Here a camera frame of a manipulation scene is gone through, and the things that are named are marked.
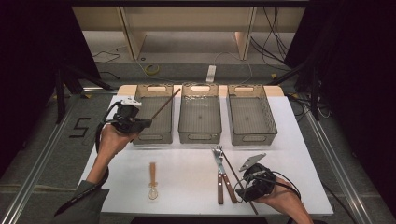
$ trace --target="gray plastic basket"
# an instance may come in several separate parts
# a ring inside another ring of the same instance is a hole
[[[272,144],[277,129],[262,85],[229,85],[227,106],[234,146]]]
[[[218,85],[183,85],[178,133],[182,144],[219,143],[221,116]]]
[[[135,99],[142,103],[137,117],[151,119],[151,117],[169,100],[173,94],[173,85],[137,85]],[[163,108],[151,123],[151,127],[143,130],[133,141],[134,144],[171,144],[172,139],[172,114],[174,100]]]

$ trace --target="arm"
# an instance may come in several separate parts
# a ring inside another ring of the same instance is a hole
[[[103,178],[111,160],[125,146],[137,137],[137,133],[119,133],[114,126],[107,125],[102,130],[99,152],[85,181],[81,181],[74,197],[92,188]],[[108,189],[97,189],[56,216],[51,223],[99,223],[102,205]]]
[[[291,186],[291,183],[286,182],[284,179],[277,177],[276,181]],[[255,200],[255,202],[266,203],[273,207],[276,211],[290,216],[295,222],[299,224],[314,223],[297,195],[295,195],[291,190],[279,185],[274,186],[274,190],[270,195],[262,196]]]
[[[102,130],[99,153],[90,173],[87,176],[87,181],[97,184],[105,174],[106,168],[110,164],[111,160],[137,136],[137,133],[120,133],[114,126],[106,125]]]

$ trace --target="wooden handle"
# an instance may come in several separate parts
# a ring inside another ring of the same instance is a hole
[[[233,192],[233,187],[231,186],[230,180],[228,179],[227,175],[223,175],[225,186],[227,187],[228,193],[231,197],[231,202],[237,203],[238,200],[236,199],[235,193]]]
[[[219,204],[224,204],[223,199],[223,192],[222,192],[222,175],[218,174],[218,202]]]
[[[152,187],[155,187],[156,183],[155,183],[155,162],[151,162],[149,164],[149,176],[151,178],[151,183],[150,185]]]

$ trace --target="black sleeve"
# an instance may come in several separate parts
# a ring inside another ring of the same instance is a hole
[[[93,186],[93,183],[81,181],[74,196]],[[98,189],[92,192],[54,217],[51,223],[99,223],[100,212],[108,192],[108,189]]]

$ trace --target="cabinet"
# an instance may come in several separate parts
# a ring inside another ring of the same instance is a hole
[[[131,58],[138,58],[147,32],[235,32],[239,57],[248,56],[252,32],[270,32],[262,7],[73,7],[82,30],[123,31]],[[273,21],[273,7],[265,9]],[[296,32],[303,7],[278,11],[278,32]]]

